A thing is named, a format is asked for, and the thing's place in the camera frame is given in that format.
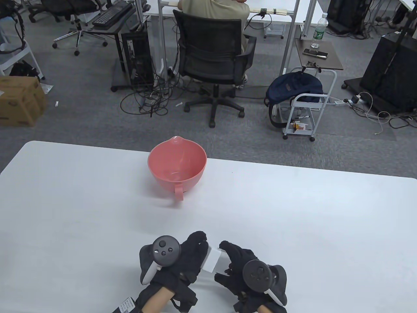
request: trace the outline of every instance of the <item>hand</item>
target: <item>hand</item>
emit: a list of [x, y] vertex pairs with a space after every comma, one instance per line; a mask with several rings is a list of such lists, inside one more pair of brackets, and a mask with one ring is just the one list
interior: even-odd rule
[[286, 311], [275, 304], [269, 295], [250, 289], [243, 280], [242, 272], [246, 263], [258, 259], [252, 250], [242, 249], [227, 241], [222, 241], [219, 248], [226, 251], [231, 263], [229, 264], [229, 269], [225, 271], [228, 276], [217, 273], [214, 276], [214, 280], [238, 297], [239, 302], [234, 305], [236, 312], [253, 313], [262, 305], [267, 306], [272, 312]]
[[[196, 294], [188, 286], [196, 281], [201, 271], [201, 265], [207, 255], [208, 248], [209, 244], [207, 243], [207, 236], [204, 232], [200, 231], [191, 234], [181, 244], [179, 259], [172, 266], [163, 267], [157, 271], [149, 286], [139, 294], [136, 300], [137, 306], [140, 309], [144, 308], [147, 302], [165, 287], [174, 294], [172, 298], [181, 303], [178, 306], [171, 300], [172, 304], [180, 312], [188, 312], [197, 303]], [[141, 258], [142, 270], [149, 268], [150, 263], [152, 263], [152, 260], [146, 259], [145, 255], [146, 252], [143, 251], [143, 257]]]
[[175, 287], [181, 280], [186, 286], [194, 283], [201, 271], [201, 264], [207, 255], [209, 244], [204, 232], [192, 233], [181, 244], [179, 259], [172, 265], [162, 268], [152, 279], [154, 283], [160, 283], [175, 292]]

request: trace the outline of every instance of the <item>keyboard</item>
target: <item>keyboard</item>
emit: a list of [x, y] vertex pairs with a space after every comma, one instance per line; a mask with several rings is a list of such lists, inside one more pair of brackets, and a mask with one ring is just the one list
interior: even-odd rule
[[94, 26], [111, 27], [117, 23], [130, 9], [133, 7], [131, 3], [120, 1], [115, 5], [109, 7], [106, 11], [101, 13], [94, 21]]

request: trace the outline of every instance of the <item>person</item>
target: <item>person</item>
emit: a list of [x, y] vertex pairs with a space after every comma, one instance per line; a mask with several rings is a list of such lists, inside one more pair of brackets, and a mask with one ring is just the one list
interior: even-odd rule
[[[217, 273], [214, 280], [238, 297], [238, 303], [234, 305], [236, 312], [286, 313], [286, 309], [276, 304], [269, 295], [251, 290], [244, 282], [242, 276], [244, 265], [250, 260], [257, 260], [251, 250], [242, 249], [227, 241], [220, 243], [219, 247], [226, 251], [231, 263], [229, 270], [226, 271], [228, 275]], [[195, 282], [207, 249], [207, 238], [204, 232], [191, 234], [181, 245], [179, 260], [174, 265], [158, 271], [150, 285], [140, 293], [136, 305], [141, 312], [161, 313], [169, 301], [179, 300], [177, 291], [180, 285], [185, 284], [189, 287], [191, 283]]]
[[246, 0], [180, 0], [178, 9], [185, 14], [201, 18], [214, 18], [221, 20], [242, 21], [242, 52], [245, 51], [247, 39], [243, 36], [243, 30], [249, 17], [249, 6]]

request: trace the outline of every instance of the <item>smartphone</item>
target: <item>smartphone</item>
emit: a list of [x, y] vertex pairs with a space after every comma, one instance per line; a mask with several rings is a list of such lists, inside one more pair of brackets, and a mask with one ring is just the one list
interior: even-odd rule
[[310, 50], [310, 49], [305, 49], [303, 51], [303, 54], [307, 56], [313, 56], [315, 58], [321, 58], [321, 59], [327, 59], [327, 56], [329, 55], [327, 52], [321, 52], [321, 51]]

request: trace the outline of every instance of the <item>cardboard box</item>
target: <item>cardboard box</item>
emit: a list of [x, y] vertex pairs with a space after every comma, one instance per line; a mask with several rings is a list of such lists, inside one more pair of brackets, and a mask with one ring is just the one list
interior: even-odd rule
[[0, 77], [0, 125], [34, 126], [45, 109], [45, 94], [36, 77]]

